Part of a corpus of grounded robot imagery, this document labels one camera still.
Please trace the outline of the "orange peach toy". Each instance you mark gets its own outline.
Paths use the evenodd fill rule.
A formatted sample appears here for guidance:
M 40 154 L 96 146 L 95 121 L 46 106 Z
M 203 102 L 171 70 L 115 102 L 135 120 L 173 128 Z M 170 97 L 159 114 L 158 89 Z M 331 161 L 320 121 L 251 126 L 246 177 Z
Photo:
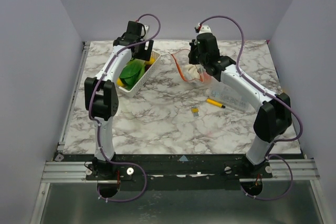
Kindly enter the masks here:
M 210 75 L 208 75 L 207 73 L 201 74 L 201 77 L 202 77 L 202 82 L 203 83 L 211 82 L 212 77 Z

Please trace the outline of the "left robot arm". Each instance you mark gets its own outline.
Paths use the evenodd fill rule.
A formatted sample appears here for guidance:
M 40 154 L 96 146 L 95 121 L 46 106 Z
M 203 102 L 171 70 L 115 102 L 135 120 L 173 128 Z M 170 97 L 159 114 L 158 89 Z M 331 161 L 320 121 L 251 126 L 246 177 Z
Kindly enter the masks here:
M 117 79 L 132 58 L 150 59 L 153 41 L 150 40 L 148 47 L 145 47 L 149 29 L 148 25 L 129 21 L 126 32 L 113 42 L 112 53 L 102 69 L 84 82 L 85 107 L 95 126 L 94 156 L 103 161 L 98 173 L 104 179 L 112 179 L 117 171 L 115 164 L 109 162 L 115 155 L 112 121 L 119 106 Z

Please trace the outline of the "clear zip bag orange zipper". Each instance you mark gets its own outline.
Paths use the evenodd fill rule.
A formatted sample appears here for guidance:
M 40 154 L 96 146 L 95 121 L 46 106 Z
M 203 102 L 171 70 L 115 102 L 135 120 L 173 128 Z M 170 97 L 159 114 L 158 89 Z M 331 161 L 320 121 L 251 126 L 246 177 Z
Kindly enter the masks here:
M 189 49 L 180 49 L 170 54 L 181 79 L 194 87 L 209 85 L 212 81 L 212 77 L 206 73 L 202 65 L 189 63 L 189 53 Z

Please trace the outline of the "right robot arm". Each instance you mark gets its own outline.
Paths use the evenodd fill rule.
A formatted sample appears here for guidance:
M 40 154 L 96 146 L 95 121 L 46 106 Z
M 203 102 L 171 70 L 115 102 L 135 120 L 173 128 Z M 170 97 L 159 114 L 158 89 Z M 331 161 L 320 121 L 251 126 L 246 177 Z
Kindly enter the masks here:
M 229 56 L 220 55 L 217 39 L 211 32 L 199 33 L 190 46 L 189 63 L 200 64 L 208 75 L 233 88 L 257 112 L 253 125 L 256 136 L 241 165 L 246 177 L 255 177 L 274 140 L 292 124 L 290 111 L 276 99 L 290 106 L 290 98 L 285 93 L 275 94 L 255 80 L 245 80 L 238 73 L 236 62 Z

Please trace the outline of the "white mushroom toy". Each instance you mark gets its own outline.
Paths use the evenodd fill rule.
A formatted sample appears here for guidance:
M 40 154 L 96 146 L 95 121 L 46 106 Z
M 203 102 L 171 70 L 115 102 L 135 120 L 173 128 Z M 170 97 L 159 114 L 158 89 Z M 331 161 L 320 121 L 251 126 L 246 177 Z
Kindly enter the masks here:
M 199 79 L 198 65 L 187 64 L 184 66 L 186 78 L 189 80 Z

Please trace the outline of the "yellow lemon toy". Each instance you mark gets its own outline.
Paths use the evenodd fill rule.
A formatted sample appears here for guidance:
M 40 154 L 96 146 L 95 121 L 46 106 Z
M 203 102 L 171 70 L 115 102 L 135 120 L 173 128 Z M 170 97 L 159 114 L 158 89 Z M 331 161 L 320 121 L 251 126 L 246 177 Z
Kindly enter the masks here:
M 145 61 L 145 65 L 152 65 L 155 63 L 155 58 L 151 57 L 149 61 Z

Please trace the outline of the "white perforated plastic basket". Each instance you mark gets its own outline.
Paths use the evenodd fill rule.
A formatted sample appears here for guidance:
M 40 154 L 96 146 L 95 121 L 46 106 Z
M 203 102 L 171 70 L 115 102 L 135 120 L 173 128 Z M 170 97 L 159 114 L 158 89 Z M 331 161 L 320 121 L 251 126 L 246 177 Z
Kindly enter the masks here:
M 149 80 L 151 75 L 153 75 L 153 73 L 156 71 L 156 69 L 160 65 L 161 54 L 158 51 L 156 50 L 152 51 L 151 57 L 155 58 L 155 63 L 152 65 L 145 65 L 144 74 L 142 74 L 142 76 L 139 78 L 139 80 L 136 82 L 136 84 L 132 88 L 129 89 L 126 86 L 125 87 L 118 86 L 118 89 L 121 93 L 132 98 L 140 91 L 140 89 L 144 86 L 144 84 Z

